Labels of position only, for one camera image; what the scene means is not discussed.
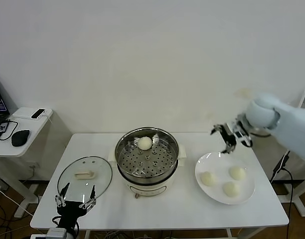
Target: pot lid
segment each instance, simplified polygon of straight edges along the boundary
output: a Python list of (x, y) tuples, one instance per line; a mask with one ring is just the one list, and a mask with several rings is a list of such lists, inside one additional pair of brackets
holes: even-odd
[(68, 201), (86, 202), (95, 187), (95, 198), (108, 188), (112, 178), (110, 164), (97, 156), (83, 157), (71, 163), (62, 172), (57, 183), (60, 194), (67, 187), (64, 199)]

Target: white table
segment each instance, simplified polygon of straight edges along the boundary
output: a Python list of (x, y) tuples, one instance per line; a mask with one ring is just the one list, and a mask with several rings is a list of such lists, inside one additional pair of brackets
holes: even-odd
[[(30, 130), (27, 142), (23, 146), (13, 147), (11, 144), (11, 137), (5, 141), (0, 140), (0, 179), (4, 180), (9, 186), (11, 186), (14, 190), (16, 190), (24, 197), (24, 200), (20, 204), (23, 208), (27, 208), (28, 204), (38, 203), (37, 197), (34, 195), (34, 192), (37, 189), (38, 185), (33, 184), (30, 186), (29, 189), (27, 189), (23, 184), (18, 181), (18, 179), (5, 166), (5, 164), (3, 164), (3, 158), (17, 158), (23, 156), (52, 114), (52, 110), (47, 109), (44, 113), (44, 116), (36, 120), (15, 118), (10, 116), (10, 120), (18, 122), (18, 126), (15, 132), (24, 129)], [(9, 136), (14, 126), (15, 123), (10, 123), (2, 138)], [(18, 208), (18, 210), (14, 214), (14, 217), (21, 218), (23, 214), (24, 210), (22, 208)]]
[[(57, 216), (54, 196), (61, 172), (84, 156), (108, 158), (122, 134), (75, 134), (72, 136), (43, 198), (30, 223), (31, 227), (47, 229)], [(197, 160), (207, 152), (221, 151), (225, 145), (220, 136), (209, 133), (174, 133), (186, 148), (185, 166), (178, 167), (174, 184), (154, 197), (139, 197), (128, 190), (117, 168), (109, 188), (97, 199), (96, 206), (78, 219), (81, 230), (242, 230), (239, 237), (249, 238), (265, 227), (286, 225), (289, 220), (251, 149), (238, 145), (235, 157), (251, 168), (256, 183), (252, 198), (241, 205), (225, 205), (207, 196), (194, 176)]]

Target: computer mouse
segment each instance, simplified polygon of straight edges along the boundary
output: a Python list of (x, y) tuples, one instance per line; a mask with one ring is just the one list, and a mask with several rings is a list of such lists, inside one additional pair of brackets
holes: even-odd
[(18, 132), (15, 132), (12, 135), (11, 143), (14, 147), (20, 147), (24, 145), (27, 142), (27, 138), (29, 136), (29, 130), (20, 130)]

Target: robotic arm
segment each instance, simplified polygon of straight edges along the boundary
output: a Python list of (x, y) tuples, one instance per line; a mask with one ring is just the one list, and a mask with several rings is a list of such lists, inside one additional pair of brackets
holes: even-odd
[(249, 134), (254, 129), (270, 133), (282, 146), (305, 160), (305, 109), (289, 106), (271, 95), (261, 95), (235, 121), (215, 125), (211, 134), (219, 131), (226, 143), (222, 153), (230, 153), (236, 147), (236, 140), (252, 147)]

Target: power cord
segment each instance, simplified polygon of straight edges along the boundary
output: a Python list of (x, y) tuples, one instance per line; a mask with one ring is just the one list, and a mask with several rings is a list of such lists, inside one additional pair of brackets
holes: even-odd
[[(6, 129), (7, 129), (8, 125), (9, 125), (9, 123), (15, 123), (16, 125), (15, 125), (15, 127), (13, 128), (11, 134), (10, 134), (8, 137), (6, 137), (6, 138), (1, 138), (1, 135), (4, 134), (4, 133), (6, 132)], [(0, 140), (1, 140), (1, 141), (4, 141), (4, 140), (7, 140), (7, 139), (11, 138), (11, 136), (13, 135), (13, 133), (14, 133), (15, 129), (17, 128), (17, 126), (18, 126), (18, 122), (16, 122), (16, 121), (12, 121), (12, 120), (10, 120), (10, 119), (7, 119), (7, 120), (3, 121), (3, 122), (0, 124), (0, 130), (1, 130), (1, 131), (0, 131)]]
[(268, 138), (269, 136), (271, 136), (271, 134), (257, 134), (257, 133), (250, 133), (253, 136), (256, 136), (258, 138)]
[(288, 171), (286, 168), (282, 167), (281, 170), (284, 170), (286, 172), (288, 172), (288, 174), (291, 177), (291, 185), (292, 185), (292, 189), (291, 189), (291, 200), (290, 200), (290, 207), (288, 209), (288, 225), (287, 225), (287, 232), (286, 232), (286, 239), (288, 239), (289, 236), (289, 230), (290, 230), (290, 223), (291, 223), (291, 208), (292, 208), (292, 201), (293, 201), (293, 192), (294, 192), (294, 186), (293, 186), (293, 176), (290, 173), (290, 171)]
[(31, 216), (32, 214), (29, 213), (28, 211), (25, 210), (25, 211), (28, 213), (28, 215), (26, 215), (26, 216), (24, 216), (24, 217), (22, 217), (22, 218), (15, 219), (15, 220), (11, 220), (11, 219), (10, 219), (10, 220), (7, 220), (7, 219), (6, 219), (5, 210), (3, 209), (3, 207), (2, 207), (1, 205), (0, 205), (0, 209), (3, 211), (3, 214), (4, 214), (4, 218), (0, 216), (0, 219), (3, 220), (3, 223), (0, 225), (0, 229), (2, 229), (2, 228), (5, 228), (5, 229), (6, 229), (5, 233), (0, 234), (0, 236), (5, 235), (5, 236), (4, 236), (4, 239), (6, 239), (6, 236), (7, 236), (8, 233), (10, 233), (10, 239), (12, 239), (12, 232), (13, 232), (13, 231), (16, 231), (16, 230), (21, 229), (21, 228), (28, 227), (28, 226), (24, 226), (24, 227), (21, 227), (21, 228), (17, 228), (17, 229), (15, 229), (15, 230), (12, 230), (12, 229), (9, 227), (9, 224), (10, 224), (11, 222), (17, 222), (17, 221), (23, 220), (24, 218), (27, 218), (27, 217)]

